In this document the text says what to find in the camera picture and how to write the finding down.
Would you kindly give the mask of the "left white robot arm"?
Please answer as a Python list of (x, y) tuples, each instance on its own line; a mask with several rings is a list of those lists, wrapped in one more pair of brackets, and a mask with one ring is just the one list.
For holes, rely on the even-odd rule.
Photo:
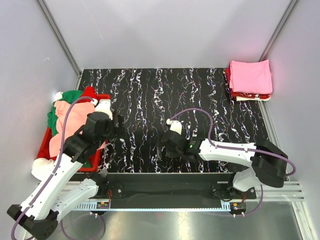
[(46, 240), (76, 206), (86, 199), (103, 198), (108, 194), (108, 179), (92, 172), (77, 187), (60, 196), (72, 176), (103, 143), (124, 136), (124, 118), (121, 115), (110, 118), (99, 111), (88, 114), (85, 124), (64, 142), (52, 173), (24, 202), (8, 208), (7, 214), (15, 221), (13, 226), (21, 226), (37, 240)]

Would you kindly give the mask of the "pink t shirt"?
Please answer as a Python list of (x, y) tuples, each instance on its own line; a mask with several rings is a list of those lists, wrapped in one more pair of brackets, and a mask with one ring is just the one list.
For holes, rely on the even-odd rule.
[(260, 62), (231, 61), (230, 88), (235, 93), (269, 95), (273, 92), (269, 60)]

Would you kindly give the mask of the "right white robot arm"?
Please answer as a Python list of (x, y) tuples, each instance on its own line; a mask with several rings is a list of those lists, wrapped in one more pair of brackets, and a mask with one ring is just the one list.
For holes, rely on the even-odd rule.
[(286, 179), (287, 156), (269, 140), (257, 143), (227, 143), (203, 137), (186, 139), (167, 130), (157, 137), (159, 157), (181, 158), (189, 162), (222, 161), (244, 166), (232, 175), (226, 187), (228, 195), (239, 198), (249, 189), (267, 185), (282, 188)]

